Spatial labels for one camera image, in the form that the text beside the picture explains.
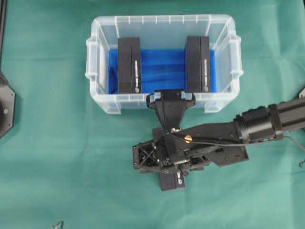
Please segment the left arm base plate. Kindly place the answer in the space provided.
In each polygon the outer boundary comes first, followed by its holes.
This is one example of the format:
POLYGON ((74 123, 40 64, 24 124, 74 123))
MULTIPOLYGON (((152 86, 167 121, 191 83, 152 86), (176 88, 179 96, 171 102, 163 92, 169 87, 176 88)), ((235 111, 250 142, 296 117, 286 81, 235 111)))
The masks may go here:
POLYGON ((0 72, 0 137, 14 126, 15 92, 0 72))

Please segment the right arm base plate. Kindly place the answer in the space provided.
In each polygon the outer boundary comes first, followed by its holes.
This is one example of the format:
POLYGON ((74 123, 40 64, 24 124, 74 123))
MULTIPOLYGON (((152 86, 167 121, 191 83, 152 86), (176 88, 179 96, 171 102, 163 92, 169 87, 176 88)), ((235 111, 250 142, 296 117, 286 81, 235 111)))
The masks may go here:
POLYGON ((299 93, 299 98, 305 98, 305 88, 299 93))

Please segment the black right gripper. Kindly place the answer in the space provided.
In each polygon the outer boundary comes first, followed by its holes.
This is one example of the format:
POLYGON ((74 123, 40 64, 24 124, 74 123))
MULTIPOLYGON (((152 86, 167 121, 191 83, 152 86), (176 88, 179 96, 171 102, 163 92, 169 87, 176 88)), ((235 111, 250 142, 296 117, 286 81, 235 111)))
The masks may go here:
POLYGON ((187 175, 210 163, 222 167, 249 159, 234 123, 203 124, 172 134, 154 128, 152 135, 132 148, 133 167, 142 173, 187 175))

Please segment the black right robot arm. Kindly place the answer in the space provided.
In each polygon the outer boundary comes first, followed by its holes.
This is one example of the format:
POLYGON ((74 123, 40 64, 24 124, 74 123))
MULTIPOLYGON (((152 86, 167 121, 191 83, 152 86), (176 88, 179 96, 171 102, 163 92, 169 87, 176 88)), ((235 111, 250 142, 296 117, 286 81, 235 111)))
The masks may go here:
POLYGON ((305 100, 260 106, 227 123, 202 124, 174 131, 164 126, 150 141, 133 146, 133 167, 143 172, 173 174, 248 160, 247 146, 282 140, 284 133, 304 128, 305 100))

